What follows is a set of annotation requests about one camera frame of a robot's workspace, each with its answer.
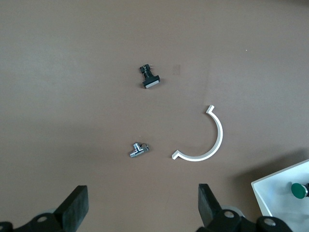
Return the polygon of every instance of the green button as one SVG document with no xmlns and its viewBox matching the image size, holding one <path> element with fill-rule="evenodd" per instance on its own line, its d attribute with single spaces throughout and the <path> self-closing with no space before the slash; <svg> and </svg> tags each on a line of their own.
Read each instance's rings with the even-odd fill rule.
<svg viewBox="0 0 309 232">
<path fill-rule="evenodd" d="M 305 198 L 308 193 L 306 187 L 299 183 L 292 184 L 291 190 L 292 190 L 292 194 L 299 199 Z"/>
</svg>

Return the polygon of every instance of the white semicircular bracket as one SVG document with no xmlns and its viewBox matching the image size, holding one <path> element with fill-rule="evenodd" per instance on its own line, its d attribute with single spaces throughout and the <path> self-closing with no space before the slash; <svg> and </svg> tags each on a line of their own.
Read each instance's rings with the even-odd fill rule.
<svg viewBox="0 0 309 232">
<path fill-rule="evenodd" d="M 211 156 L 213 156 L 214 153 L 217 152 L 217 150 L 219 149 L 221 143 L 222 143 L 222 139 L 223 139 L 223 129 L 222 129 L 222 125 L 220 120 L 218 119 L 218 117 L 212 112 L 212 110 L 214 109 L 213 105 L 210 105 L 208 110 L 206 111 L 207 114 L 209 114 L 213 120 L 215 121 L 217 128 L 218 128 L 218 137 L 216 140 L 216 143 L 214 144 L 214 146 L 212 147 L 212 149 L 210 149 L 210 151 L 206 152 L 204 155 L 201 156 L 188 156 L 185 155 L 184 153 L 180 152 L 179 150 L 175 151 L 174 154 L 172 155 L 172 158 L 175 160 L 177 157 L 180 157 L 182 159 L 185 159 L 187 161 L 202 161 L 202 160 L 206 160 L 208 158 L 210 158 Z"/>
</svg>

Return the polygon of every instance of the brown table surface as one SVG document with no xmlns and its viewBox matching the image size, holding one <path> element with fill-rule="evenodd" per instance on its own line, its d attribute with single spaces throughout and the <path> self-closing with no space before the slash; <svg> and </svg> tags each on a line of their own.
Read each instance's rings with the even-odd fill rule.
<svg viewBox="0 0 309 232">
<path fill-rule="evenodd" d="M 79 232 L 194 232 L 199 183 L 256 220 L 251 182 L 309 157 L 308 22 L 306 0 L 1 1 L 0 221 L 88 185 Z M 171 159 L 212 147 L 210 104 L 218 152 Z"/>
</svg>

